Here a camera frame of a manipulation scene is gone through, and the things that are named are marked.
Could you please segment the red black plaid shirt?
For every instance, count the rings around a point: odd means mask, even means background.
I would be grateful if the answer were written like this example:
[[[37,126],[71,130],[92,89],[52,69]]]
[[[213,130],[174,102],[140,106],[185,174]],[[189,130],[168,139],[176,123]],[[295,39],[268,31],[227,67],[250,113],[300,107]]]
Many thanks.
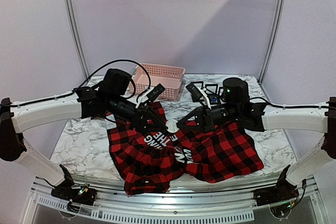
[[[107,130],[109,153],[127,195],[165,193],[170,182],[189,174],[207,183],[262,170],[254,140],[237,120],[208,133],[179,130],[146,135],[130,124]]]

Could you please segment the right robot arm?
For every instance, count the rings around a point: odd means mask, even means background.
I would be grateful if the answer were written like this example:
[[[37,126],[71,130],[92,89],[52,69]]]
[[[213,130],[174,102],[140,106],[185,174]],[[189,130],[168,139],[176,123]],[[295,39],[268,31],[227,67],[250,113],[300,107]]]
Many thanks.
[[[263,98],[256,103],[249,96],[248,84],[240,78],[223,81],[222,104],[211,105],[205,89],[187,85],[194,101],[204,100],[205,105],[192,110],[175,122],[167,122],[168,130],[188,129],[210,132],[222,123],[238,120],[243,128],[264,132],[267,130],[302,130],[319,132],[321,140],[293,165],[285,168],[271,190],[276,201],[284,200],[292,188],[312,175],[325,164],[335,160],[335,98],[312,105],[275,105]]]

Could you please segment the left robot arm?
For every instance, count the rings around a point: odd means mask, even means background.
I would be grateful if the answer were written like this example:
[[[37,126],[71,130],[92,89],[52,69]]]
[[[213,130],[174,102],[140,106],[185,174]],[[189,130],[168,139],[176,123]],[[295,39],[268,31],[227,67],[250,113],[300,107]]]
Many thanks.
[[[162,85],[149,85],[139,94],[137,102],[132,102],[125,96],[132,82],[127,72],[109,69],[96,85],[81,84],[53,97],[24,102],[4,98],[1,101],[1,160],[21,165],[57,188],[67,200],[75,199],[78,188],[68,169],[33,147],[25,132],[72,119],[104,117],[107,113],[129,122],[138,132],[165,130],[165,123],[148,104],[164,91]]]

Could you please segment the black display box middle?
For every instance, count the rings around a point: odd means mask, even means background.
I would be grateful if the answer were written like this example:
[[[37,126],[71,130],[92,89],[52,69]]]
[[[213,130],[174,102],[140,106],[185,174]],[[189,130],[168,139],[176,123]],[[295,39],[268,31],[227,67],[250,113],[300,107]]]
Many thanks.
[[[204,88],[211,105],[217,105],[221,103],[218,84],[205,84]],[[212,97],[217,98],[217,103],[211,103]]]

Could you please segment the black display box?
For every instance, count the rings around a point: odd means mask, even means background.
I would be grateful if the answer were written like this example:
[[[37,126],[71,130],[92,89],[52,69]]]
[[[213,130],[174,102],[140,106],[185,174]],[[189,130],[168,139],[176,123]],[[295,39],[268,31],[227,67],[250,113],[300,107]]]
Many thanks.
[[[186,86],[186,89],[190,93],[193,102],[205,101],[206,93],[203,81],[192,81]]]
[[[205,84],[204,88],[211,105],[217,105],[221,103],[218,84]],[[217,98],[217,103],[211,103],[212,97]]]

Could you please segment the black display box left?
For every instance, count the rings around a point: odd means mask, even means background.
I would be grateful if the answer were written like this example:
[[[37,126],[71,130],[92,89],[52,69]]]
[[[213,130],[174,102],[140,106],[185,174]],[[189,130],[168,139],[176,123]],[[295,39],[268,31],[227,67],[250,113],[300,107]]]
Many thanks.
[[[186,89],[190,93],[193,102],[205,101],[206,93],[203,81],[192,81],[186,86]]]

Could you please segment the pink plastic basket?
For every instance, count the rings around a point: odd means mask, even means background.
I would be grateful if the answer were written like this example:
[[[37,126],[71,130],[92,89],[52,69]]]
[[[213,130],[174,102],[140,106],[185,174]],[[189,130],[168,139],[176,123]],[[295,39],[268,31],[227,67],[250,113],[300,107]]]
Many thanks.
[[[160,99],[176,100],[178,98],[185,68],[153,63],[140,63],[140,65],[149,74],[152,87],[161,84],[165,88],[163,93],[159,95]],[[140,66],[136,66],[132,80],[135,83],[136,94],[140,94],[148,87],[147,74]]]

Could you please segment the aluminium front rail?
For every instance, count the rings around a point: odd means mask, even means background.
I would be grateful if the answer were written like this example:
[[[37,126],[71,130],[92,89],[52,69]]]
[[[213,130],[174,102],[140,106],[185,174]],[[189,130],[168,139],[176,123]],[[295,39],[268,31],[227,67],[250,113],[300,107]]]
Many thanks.
[[[327,223],[316,182],[307,179],[301,202],[288,213],[278,205],[257,204],[254,191],[275,184],[276,175],[240,177],[218,184],[182,178],[164,194],[128,196],[120,181],[91,181],[97,190],[92,206],[77,213],[36,178],[22,223]]]

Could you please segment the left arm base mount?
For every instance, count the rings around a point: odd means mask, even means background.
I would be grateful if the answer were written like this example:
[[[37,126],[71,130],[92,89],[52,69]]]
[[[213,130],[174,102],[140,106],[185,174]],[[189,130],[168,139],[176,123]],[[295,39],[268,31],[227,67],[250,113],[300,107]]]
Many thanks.
[[[51,195],[53,197],[67,200],[67,211],[78,213],[81,205],[93,206],[97,190],[90,188],[89,184],[79,185],[78,188],[73,188],[75,183],[72,180],[65,180],[60,185],[55,186]]]

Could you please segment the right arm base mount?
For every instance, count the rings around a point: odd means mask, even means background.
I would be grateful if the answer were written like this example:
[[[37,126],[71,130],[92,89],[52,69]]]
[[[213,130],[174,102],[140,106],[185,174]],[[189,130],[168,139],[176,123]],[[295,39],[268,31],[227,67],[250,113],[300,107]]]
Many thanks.
[[[297,186],[292,185],[286,179],[278,180],[274,186],[256,189],[253,199],[257,206],[275,204],[270,208],[275,217],[284,216],[296,207],[303,199],[307,187],[307,181],[302,181],[302,195],[299,195]]]

